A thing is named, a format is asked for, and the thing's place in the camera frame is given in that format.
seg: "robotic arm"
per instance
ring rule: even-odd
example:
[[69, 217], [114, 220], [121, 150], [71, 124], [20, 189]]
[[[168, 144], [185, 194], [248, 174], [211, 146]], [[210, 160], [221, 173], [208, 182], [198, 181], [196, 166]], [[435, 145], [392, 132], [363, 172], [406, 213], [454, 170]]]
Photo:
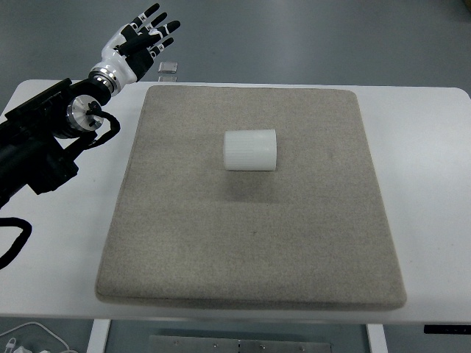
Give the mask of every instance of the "robotic arm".
[[[118, 133], [118, 120], [102, 111], [102, 106], [125, 85], [142, 79], [159, 53], [174, 41], [165, 38], [180, 26], [179, 21], [172, 21], [157, 27], [166, 13], [145, 25], [158, 9], [159, 4], [154, 4], [120, 28], [103, 48], [102, 61], [87, 79], [75, 84], [64, 79], [5, 114], [7, 121], [0, 124], [0, 208], [25, 185], [36, 194], [56, 190], [77, 175], [74, 160], [84, 150]], [[104, 119], [110, 122], [110, 131], [96, 140], [95, 131]], [[76, 140], [63, 148], [57, 138]], [[23, 230], [0, 257], [2, 269], [18, 255], [31, 226], [18, 218], [0, 218], [0, 227]]]

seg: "felt pad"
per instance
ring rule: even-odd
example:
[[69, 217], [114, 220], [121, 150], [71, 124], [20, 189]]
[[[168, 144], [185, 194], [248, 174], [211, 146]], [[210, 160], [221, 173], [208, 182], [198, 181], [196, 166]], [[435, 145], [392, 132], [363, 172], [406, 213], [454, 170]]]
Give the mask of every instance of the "felt pad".
[[[276, 171], [224, 169], [224, 131], [238, 129], [276, 129]], [[355, 94], [150, 88], [96, 293], [172, 307], [403, 306]]]

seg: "black wire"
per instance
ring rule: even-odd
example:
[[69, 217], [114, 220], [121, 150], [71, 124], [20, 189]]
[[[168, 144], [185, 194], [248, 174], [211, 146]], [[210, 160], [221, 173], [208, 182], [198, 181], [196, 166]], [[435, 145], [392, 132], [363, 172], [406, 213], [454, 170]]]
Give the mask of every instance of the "black wire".
[[18, 227], [22, 231], [15, 239], [12, 246], [0, 257], [0, 270], [7, 267], [18, 256], [24, 244], [32, 233], [32, 226], [28, 221], [21, 218], [0, 218], [0, 227]]
[[103, 119], [106, 119], [110, 122], [110, 131], [106, 132], [101, 136], [98, 140], [95, 140], [92, 142], [88, 147], [85, 147], [85, 149], [94, 149], [95, 147], [101, 146], [103, 143], [108, 142], [111, 140], [113, 137], [118, 134], [119, 130], [121, 129], [121, 125], [119, 124], [118, 119], [116, 119], [114, 116], [112, 116], [109, 113], [103, 112], [101, 110], [88, 110], [86, 112], [86, 115], [96, 115], [99, 117], [102, 117]]
[[[110, 122], [110, 131], [104, 133], [103, 136], [92, 142], [89, 146], [86, 146], [85, 149], [93, 149], [102, 145], [103, 143], [113, 138], [121, 129], [118, 119], [109, 113], [103, 112], [101, 110], [90, 110], [87, 111], [87, 115], [88, 114], [93, 114], [107, 119]], [[18, 256], [24, 247], [32, 233], [32, 225], [24, 219], [11, 217], [0, 218], [0, 227], [18, 227], [21, 229], [20, 235], [15, 239], [12, 246], [0, 257], [0, 270], [2, 270]]]

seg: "white table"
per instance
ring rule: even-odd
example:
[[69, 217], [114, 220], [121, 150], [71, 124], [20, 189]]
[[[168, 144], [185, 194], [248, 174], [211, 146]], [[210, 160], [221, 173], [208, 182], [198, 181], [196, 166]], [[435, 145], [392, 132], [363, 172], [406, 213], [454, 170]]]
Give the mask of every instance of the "white table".
[[[5, 111], [53, 83], [23, 82]], [[471, 100], [455, 88], [263, 85], [340, 88], [357, 94], [408, 294], [404, 308], [389, 312], [192, 310], [99, 302], [94, 284], [107, 230], [146, 90], [158, 84], [126, 86], [105, 106], [120, 120], [121, 131], [77, 159], [78, 176], [40, 196], [26, 187], [0, 211], [2, 217], [25, 218], [33, 225], [24, 250], [0, 271], [0, 315], [471, 323]], [[17, 234], [2, 229], [0, 251], [8, 249]]]

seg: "white cylinder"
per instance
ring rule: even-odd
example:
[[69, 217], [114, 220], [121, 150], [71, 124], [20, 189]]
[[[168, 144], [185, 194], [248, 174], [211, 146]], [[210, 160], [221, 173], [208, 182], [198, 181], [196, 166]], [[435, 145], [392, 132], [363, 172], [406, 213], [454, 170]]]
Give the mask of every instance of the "white cylinder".
[[224, 167], [228, 171], [274, 171], [277, 135], [271, 130], [226, 131]]

